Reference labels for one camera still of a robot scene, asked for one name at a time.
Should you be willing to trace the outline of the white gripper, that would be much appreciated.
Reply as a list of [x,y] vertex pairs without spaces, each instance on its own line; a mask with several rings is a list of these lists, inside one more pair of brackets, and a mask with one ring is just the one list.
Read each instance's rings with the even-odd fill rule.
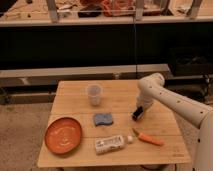
[[153,101],[146,101],[146,100],[138,100],[137,103],[136,103],[136,106],[137,108],[142,106],[143,107],[143,110],[144,112],[150,108],[153,104]]

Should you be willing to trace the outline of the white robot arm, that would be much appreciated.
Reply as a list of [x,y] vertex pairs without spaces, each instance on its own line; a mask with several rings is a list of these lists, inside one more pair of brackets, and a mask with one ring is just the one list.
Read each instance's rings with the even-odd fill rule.
[[213,171],[213,107],[172,92],[164,84],[160,73],[141,78],[136,106],[146,111],[157,100],[194,125],[199,135],[193,171]]

